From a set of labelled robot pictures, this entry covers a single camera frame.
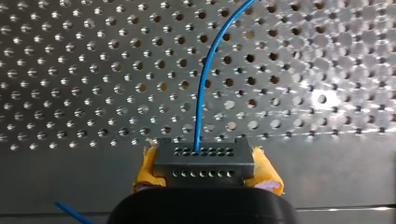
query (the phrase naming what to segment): hole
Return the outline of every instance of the hole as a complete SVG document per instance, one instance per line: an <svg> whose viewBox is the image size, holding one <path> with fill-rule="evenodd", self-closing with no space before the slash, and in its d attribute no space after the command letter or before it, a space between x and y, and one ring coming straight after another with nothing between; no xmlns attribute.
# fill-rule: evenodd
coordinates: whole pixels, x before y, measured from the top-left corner
<svg viewBox="0 0 396 224"><path fill-rule="evenodd" d="M269 57L269 58L270 58L272 61L276 61L276 60L277 60L277 57L278 57L278 56L277 56L277 53L273 53L273 52L270 53L270 57Z"/></svg>
<svg viewBox="0 0 396 224"><path fill-rule="evenodd" d="M195 15L196 15L196 17L198 17L201 20L206 18L206 12L204 12L203 10L199 10L199 11L195 12Z"/></svg>
<svg viewBox="0 0 396 224"><path fill-rule="evenodd" d="M181 90L185 91L189 88L190 83L188 81L182 81L178 86Z"/></svg>
<svg viewBox="0 0 396 224"><path fill-rule="evenodd" d="M317 32L320 33L320 34L323 34L323 33L324 33L324 30L325 30L325 28L324 28L323 26L317 26L315 29L316 29Z"/></svg>
<svg viewBox="0 0 396 224"><path fill-rule="evenodd" d="M187 112L191 110L191 105L189 103L184 103L181 107L180 107L182 112Z"/></svg>
<svg viewBox="0 0 396 224"><path fill-rule="evenodd" d="M166 56L172 56L174 54L175 54L175 52L172 49L167 49L166 52L165 52Z"/></svg>
<svg viewBox="0 0 396 224"><path fill-rule="evenodd" d="M165 61L159 60L159 61L157 61L157 62L155 63L155 66L156 66L158 69L163 69L163 68L165 68Z"/></svg>
<svg viewBox="0 0 396 224"><path fill-rule="evenodd" d="M223 58L223 61L224 61L224 63L226 63L226 64L230 64L232 60L233 60L233 59L231 58L231 56L225 56L225 57Z"/></svg>
<svg viewBox="0 0 396 224"><path fill-rule="evenodd" d="M280 127L280 120L279 119L274 119L273 121L271 121L270 126L273 129L279 128Z"/></svg>
<svg viewBox="0 0 396 224"><path fill-rule="evenodd" d="M206 176L207 176L207 172L206 172L206 171L201 171L201 172L199 173L199 176L200 176L200 177L206 177Z"/></svg>
<svg viewBox="0 0 396 224"><path fill-rule="evenodd" d="M224 171L218 171L218 176L219 177L223 177L225 175L226 175L226 173Z"/></svg>
<svg viewBox="0 0 396 224"><path fill-rule="evenodd" d="M209 171L209 177L214 177L216 175L215 171Z"/></svg>
<svg viewBox="0 0 396 224"><path fill-rule="evenodd" d="M185 59L180 59L180 60L178 60L178 66L180 66L180 67L187 67L187 60L185 60Z"/></svg>
<svg viewBox="0 0 396 224"><path fill-rule="evenodd" d="M233 85L233 79L232 78L226 78L224 81L224 85L226 87L231 87Z"/></svg>
<svg viewBox="0 0 396 224"><path fill-rule="evenodd" d="M228 122L226 129L228 132L232 132L236 129L236 123L235 122Z"/></svg>
<svg viewBox="0 0 396 224"><path fill-rule="evenodd" d="M246 57L246 60L248 63L253 63L254 62L254 54L248 54Z"/></svg>
<svg viewBox="0 0 396 224"><path fill-rule="evenodd" d="M184 15L181 14L179 11L175 12L173 14L173 16L174 16L175 20L177 20L177 21L183 21L184 20Z"/></svg>
<svg viewBox="0 0 396 224"><path fill-rule="evenodd" d="M147 86L144 83L139 83L136 85L137 92L144 92L144 91L146 91L146 89L147 89Z"/></svg>
<svg viewBox="0 0 396 224"><path fill-rule="evenodd" d="M163 134L169 134L170 132L172 132L172 129L169 126L165 126L165 127L161 128L161 132Z"/></svg>
<svg viewBox="0 0 396 224"><path fill-rule="evenodd" d="M275 6L275 5L269 6L267 9L268 9L268 11L269 11L270 13L276 12L276 6Z"/></svg>
<svg viewBox="0 0 396 224"><path fill-rule="evenodd" d="M245 14L251 15L253 13L253 7L249 7L245 10Z"/></svg>
<svg viewBox="0 0 396 224"><path fill-rule="evenodd" d="M117 20L114 17L109 17L106 19L106 25L115 26L117 25Z"/></svg>
<svg viewBox="0 0 396 224"><path fill-rule="evenodd" d="M270 35L272 37L277 36L277 30L269 30L268 35Z"/></svg>
<svg viewBox="0 0 396 224"><path fill-rule="evenodd" d="M247 78L247 84L250 85L250 86L256 84L256 78L254 78L254 77L248 77L248 78Z"/></svg>
<svg viewBox="0 0 396 224"><path fill-rule="evenodd" d="M142 69L143 69L143 63L141 63L141 62L135 62L134 63L134 70L140 71Z"/></svg>
<svg viewBox="0 0 396 224"><path fill-rule="evenodd" d="M320 95L318 98L320 104L325 104L327 102L327 97L325 95Z"/></svg>
<svg viewBox="0 0 396 224"><path fill-rule="evenodd" d="M190 23L190 24L187 24L187 25L186 25L186 30L187 30L187 31L193 31L193 30L194 30L194 25L191 24L191 23Z"/></svg>
<svg viewBox="0 0 396 224"><path fill-rule="evenodd" d="M186 43L186 38L184 38L184 36L177 36L176 39L179 45L184 45Z"/></svg>
<svg viewBox="0 0 396 224"><path fill-rule="evenodd" d="M223 36L223 40L224 41L229 41L231 39L231 35L229 34L229 33L226 33L224 36Z"/></svg>
<svg viewBox="0 0 396 224"><path fill-rule="evenodd" d="M234 101L230 101L230 100L226 101L224 103L224 107L225 107L225 109L228 109L228 110L233 109L235 107L235 102Z"/></svg>
<svg viewBox="0 0 396 224"><path fill-rule="evenodd" d="M301 29L294 27L294 28L291 29L291 32L292 32L294 35L299 35L300 32L301 32Z"/></svg>
<svg viewBox="0 0 396 224"><path fill-rule="evenodd" d="M215 128L216 128L216 126L213 124L206 124L204 127L204 131L206 133L211 133L211 132L213 132L213 130L215 130Z"/></svg>
<svg viewBox="0 0 396 224"><path fill-rule="evenodd" d="M140 48L142 46L142 41L137 38L134 38L133 40L131 40L131 45L134 48Z"/></svg>
<svg viewBox="0 0 396 224"><path fill-rule="evenodd" d="M206 80L205 88L210 88L211 85L212 85L212 83L210 82L210 80Z"/></svg>
<svg viewBox="0 0 396 224"><path fill-rule="evenodd" d="M258 25L263 25L265 23L265 20L264 20L264 18L258 18L258 19L256 19L256 23Z"/></svg>
<svg viewBox="0 0 396 224"><path fill-rule="evenodd" d="M168 89L168 84L166 82L160 82L157 88L159 91L166 91Z"/></svg>
<svg viewBox="0 0 396 224"><path fill-rule="evenodd" d="M230 12L229 12L228 8L222 8L222 9L219 11L219 14L220 14L222 17L228 17L228 16L230 15Z"/></svg>
<svg viewBox="0 0 396 224"><path fill-rule="evenodd" d="M248 127L250 130L255 130L255 129L259 128L259 122L257 122L256 120L252 120L251 122L249 122L249 123L247 124L247 127Z"/></svg>
<svg viewBox="0 0 396 224"><path fill-rule="evenodd" d="M300 10L300 5L299 4L291 4L290 7L291 7L291 9L293 9L293 11Z"/></svg>
<svg viewBox="0 0 396 224"><path fill-rule="evenodd" d="M154 44L155 46L162 46L162 45L163 45L163 40L162 40L161 38L159 38L159 37L155 37L155 38L152 40L152 42L153 42L153 44Z"/></svg>
<svg viewBox="0 0 396 224"><path fill-rule="evenodd" d="M246 30L245 31L245 38L246 39L253 39L254 38L254 32L251 30Z"/></svg>
<svg viewBox="0 0 396 224"><path fill-rule="evenodd" d="M198 39L199 39L199 41L201 43L206 43L207 42L207 35L198 35Z"/></svg>
<svg viewBox="0 0 396 224"><path fill-rule="evenodd" d="M257 106L257 101L255 99L250 99L247 101L247 107L254 108Z"/></svg>
<svg viewBox="0 0 396 224"><path fill-rule="evenodd" d="M270 101L270 104L271 104L272 106L279 106L279 105L280 105L280 100L279 100L279 98L272 98L271 101Z"/></svg>
<svg viewBox="0 0 396 224"><path fill-rule="evenodd" d="M324 8L324 3L323 2L316 2L315 3L315 7L317 9L323 9Z"/></svg>

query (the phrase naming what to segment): blue wire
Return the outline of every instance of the blue wire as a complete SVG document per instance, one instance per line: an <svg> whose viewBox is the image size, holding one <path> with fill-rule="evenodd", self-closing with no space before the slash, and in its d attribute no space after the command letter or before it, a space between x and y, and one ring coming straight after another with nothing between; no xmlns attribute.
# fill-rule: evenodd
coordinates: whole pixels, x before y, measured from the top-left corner
<svg viewBox="0 0 396 224"><path fill-rule="evenodd" d="M58 206L60 209L62 209L64 212L66 212L70 217L73 217L74 219L78 220L80 223L82 223L82 224L93 224L93 222L89 221L87 218L85 218L84 216L80 215L75 210L69 208L64 203L55 202L55 205Z"/></svg>
<svg viewBox="0 0 396 224"><path fill-rule="evenodd" d="M201 79L199 81L199 89L197 96L197 106L195 111L195 134L194 134L194 150L198 152L200 150L200 137L201 137L201 127L202 127L202 107L204 103L205 96L205 82L207 78L207 73L209 72L210 64L212 63L213 56L215 55L216 48L218 47L222 37L224 36L227 29L233 24L233 22L248 8L250 7L255 0L247 0L244 5L238 8L235 13L224 23L223 27L221 27L218 35L210 47L209 52L206 55L206 60L204 64L204 69L202 70Z"/></svg>

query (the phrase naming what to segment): metal surface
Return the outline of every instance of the metal surface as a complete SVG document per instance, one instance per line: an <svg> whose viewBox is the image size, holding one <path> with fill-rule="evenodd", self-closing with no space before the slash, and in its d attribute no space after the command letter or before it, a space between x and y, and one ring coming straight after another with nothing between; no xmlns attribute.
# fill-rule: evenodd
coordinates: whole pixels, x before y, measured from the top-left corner
<svg viewBox="0 0 396 224"><path fill-rule="evenodd" d="M202 61L241 4L2 1L0 213L109 211L145 138L191 142ZM395 17L386 0L257 3L212 63L204 140L264 145L297 207L395 203Z"/></svg>
<svg viewBox="0 0 396 224"><path fill-rule="evenodd" d="M162 138L153 173L169 187L241 187L254 176L254 160L245 137L234 143L203 143L199 152L193 151L193 143Z"/></svg>
<svg viewBox="0 0 396 224"><path fill-rule="evenodd" d="M302 224L390 224L396 221L395 210L386 207L379 207L376 210L367 208L312 210L297 214Z"/></svg>

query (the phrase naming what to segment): circular hole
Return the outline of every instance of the circular hole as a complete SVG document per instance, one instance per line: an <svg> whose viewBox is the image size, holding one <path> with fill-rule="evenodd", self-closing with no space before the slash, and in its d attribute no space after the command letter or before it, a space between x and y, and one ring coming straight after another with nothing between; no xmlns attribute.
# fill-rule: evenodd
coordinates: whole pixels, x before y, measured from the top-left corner
<svg viewBox="0 0 396 224"><path fill-rule="evenodd" d="M200 177L206 177L206 176L207 176L207 171L201 171L201 172L199 173L199 176L200 176Z"/></svg>
<svg viewBox="0 0 396 224"><path fill-rule="evenodd" d="M160 105L159 109L160 109L161 113L166 113L166 112L169 111L169 107L167 105L164 105L164 104Z"/></svg>
<svg viewBox="0 0 396 224"><path fill-rule="evenodd" d="M269 6L267 9L268 9L268 11L269 11L270 13L276 12L276 6L275 6L275 5Z"/></svg>
<svg viewBox="0 0 396 224"><path fill-rule="evenodd" d="M259 128L259 122L257 122L256 120L253 120L253 121L251 121L251 122L249 122L249 123L247 124L247 127L248 127L250 130L256 130L257 128Z"/></svg>
<svg viewBox="0 0 396 224"><path fill-rule="evenodd" d="M247 107L254 108L257 106L257 101L255 99L250 99L247 101Z"/></svg>
<svg viewBox="0 0 396 224"><path fill-rule="evenodd" d="M163 69L163 68L165 68L165 61L159 60L159 61L157 61L157 62L155 63L155 66L156 66L158 69Z"/></svg>
<svg viewBox="0 0 396 224"><path fill-rule="evenodd" d="M184 38L184 36L181 35L177 36L176 40L179 45L184 45L186 43L186 38Z"/></svg>
<svg viewBox="0 0 396 224"><path fill-rule="evenodd" d="M325 104L327 102L327 97L325 95L323 95L323 94L320 95L319 98L318 98L318 102L320 104Z"/></svg>
<svg viewBox="0 0 396 224"><path fill-rule="evenodd" d="M166 82L160 82L160 83L157 85L157 89L158 89L159 91L166 91L166 90L168 89L168 84L167 84Z"/></svg>
<svg viewBox="0 0 396 224"><path fill-rule="evenodd" d="M251 30L246 30L245 31L245 38L246 39L253 39L254 38L254 32Z"/></svg>
<svg viewBox="0 0 396 224"><path fill-rule="evenodd" d="M185 125L183 126L182 131L183 131L183 133L190 133L190 132L192 131L192 129L193 129L193 126L192 126L192 125L190 125L190 124L185 124Z"/></svg>
<svg viewBox="0 0 396 224"><path fill-rule="evenodd" d="M225 109L233 109L234 107L235 107L235 102L234 101L226 101L225 103L224 103L224 107L225 107Z"/></svg>
<svg viewBox="0 0 396 224"><path fill-rule="evenodd" d="M140 48L142 46L142 41L137 38L134 38L133 40L131 40L131 45L134 48Z"/></svg>
<svg viewBox="0 0 396 224"><path fill-rule="evenodd" d="M250 85L250 86L256 84L256 78L254 78L254 77L248 77L248 78L247 78L247 84Z"/></svg>
<svg viewBox="0 0 396 224"><path fill-rule="evenodd" d="M246 57L246 60L247 60L248 63L253 63L254 60L255 60L255 57L254 57L253 54L248 54L247 57Z"/></svg>
<svg viewBox="0 0 396 224"><path fill-rule="evenodd" d="M236 123L232 121L228 122L226 128L228 132L232 132L236 129Z"/></svg>
<svg viewBox="0 0 396 224"><path fill-rule="evenodd" d="M161 38L159 38L159 37L155 37L153 39L153 44L155 46L162 46L163 45L163 40Z"/></svg>
<svg viewBox="0 0 396 224"><path fill-rule="evenodd" d="M190 103L184 103L181 107L180 107L182 112L187 112L191 110L191 105Z"/></svg>
<svg viewBox="0 0 396 224"><path fill-rule="evenodd" d="M136 85L137 92L144 92L144 91L146 91L146 89L147 89L147 86L144 83L139 83Z"/></svg>
<svg viewBox="0 0 396 224"><path fill-rule="evenodd" d="M152 14L150 16L150 20L153 22L160 22L161 21L161 16L157 15L157 14Z"/></svg>
<svg viewBox="0 0 396 224"><path fill-rule="evenodd" d="M196 17L198 17L201 20L206 18L206 12L204 12L203 10L199 10L195 14L196 14Z"/></svg>
<svg viewBox="0 0 396 224"><path fill-rule="evenodd" d="M175 12L173 14L173 16L174 16L175 20L177 20L177 21L183 21L184 20L184 15L181 14L179 11Z"/></svg>
<svg viewBox="0 0 396 224"><path fill-rule="evenodd" d="M301 29L294 27L294 28L291 29L291 32L292 32L294 35L299 35L300 32L301 32Z"/></svg>
<svg viewBox="0 0 396 224"><path fill-rule="evenodd" d="M229 41L231 39L231 35L229 33L224 34L223 40L224 41Z"/></svg>
<svg viewBox="0 0 396 224"><path fill-rule="evenodd" d="M253 13L253 7L249 7L248 9L245 10L245 14L251 15Z"/></svg>
<svg viewBox="0 0 396 224"><path fill-rule="evenodd" d="M270 53L270 56L269 56L269 58L272 60L272 61L276 61L277 60L277 53Z"/></svg>
<svg viewBox="0 0 396 224"><path fill-rule="evenodd" d="M231 87L233 85L233 79L232 78L226 78L224 81L224 85L226 87Z"/></svg>
<svg viewBox="0 0 396 224"><path fill-rule="evenodd" d="M270 76L270 83L276 84L279 82L279 77L277 76Z"/></svg>
<svg viewBox="0 0 396 224"><path fill-rule="evenodd" d="M161 132L163 134L169 134L170 132L172 132L172 129L169 126L165 126L165 127L161 128Z"/></svg>
<svg viewBox="0 0 396 224"><path fill-rule="evenodd" d="M225 175L226 175L226 173L224 171L218 171L218 176L219 177L223 177Z"/></svg>
<svg viewBox="0 0 396 224"><path fill-rule="evenodd" d="M269 31L268 31L268 35L270 35L270 36L272 36L272 37L277 36L277 30L269 30Z"/></svg>
<svg viewBox="0 0 396 224"><path fill-rule="evenodd" d="M279 128L280 127L280 120L279 119L274 119L273 121L271 121L270 126L273 129Z"/></svg>
<svg viewBox="0 0 396 224"><path fill-rule="evenodd" d="M189 88L189 86L190 86L190 83L188 81L182 81L179 84L180 89L184 90L184 91L187 90Z"/></svg>
<svg viewBox="0 0 396 224"><path fill-rule="evenodd" d="M209 177L214 177L215 175L216 175L216 172L215 171L209 171Z"/></svg>
<svg viewBox="0 0 396 224"><path fill-rule="evenodd" d="M279 100L279 98L272 98L271 101L270 101L270 104L273 105L273 106L278 106L278 105L280 105L280 100Z"/></svg>
<svg viewBox="0 0 396 224"><path fill-rule="evenodd" d="M223 61L224 61L224 63L226 63L226 64L230 64L232 60L233 60L233 59L231 58L231 56L225 56L225 57L223 58Z"/></svg>
<svg viewBox="0 0 396 224"><path fill-rule="evenodd" d="M206 80L205 81L205 88L210 88L210 86L212 85L212 83L210 82L210 80Z"/></svg>
<svg viewBox="0 0 396 224"><path fill-rule="evenodd" d="M187 60L185 60L185 59L180 59L180 60L178 61L178 66L180 66L180 67L186 67L186 66L187 66Z"/></svg>
<svg viewBox="0 0 396 224"><path fill-rule="evenodd" d="M206 43L207 42L207 35L199 35L198 39L201 43Z"/></svg>
<svg viewBox="0 0 396 224"><path fill-rule="evenodd" d="M228 17L230 15L230 11L228 10L228 8L222 8L219 11L220 16L222 17Z"/></svg>

